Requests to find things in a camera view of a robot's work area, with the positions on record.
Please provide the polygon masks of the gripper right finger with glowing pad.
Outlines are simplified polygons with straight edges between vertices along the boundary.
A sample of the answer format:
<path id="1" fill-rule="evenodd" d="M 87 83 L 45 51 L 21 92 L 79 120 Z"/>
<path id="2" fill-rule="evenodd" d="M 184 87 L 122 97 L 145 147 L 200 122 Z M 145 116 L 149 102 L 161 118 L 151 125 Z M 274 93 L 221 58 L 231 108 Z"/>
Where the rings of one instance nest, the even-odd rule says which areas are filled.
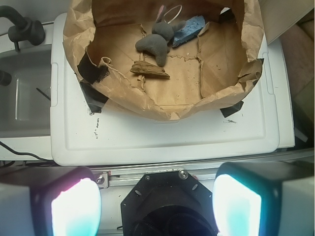
<path id="1" fill-rule="evenodd" d="M 225 162 L 213 186 L 223 236 L 313 236 L 315 168 L 307 161 Z"/>

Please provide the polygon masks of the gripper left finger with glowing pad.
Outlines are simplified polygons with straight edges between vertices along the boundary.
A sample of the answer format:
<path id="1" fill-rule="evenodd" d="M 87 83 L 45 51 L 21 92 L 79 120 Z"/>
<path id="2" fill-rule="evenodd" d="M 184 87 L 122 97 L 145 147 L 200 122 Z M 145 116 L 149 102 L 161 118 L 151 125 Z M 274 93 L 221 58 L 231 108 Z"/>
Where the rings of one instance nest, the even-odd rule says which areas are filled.
<path id="1" fill-rule="evenodd" d="M 101 194 L 88 167 L 0 170 L 2 236 L 95 236 Z"/>

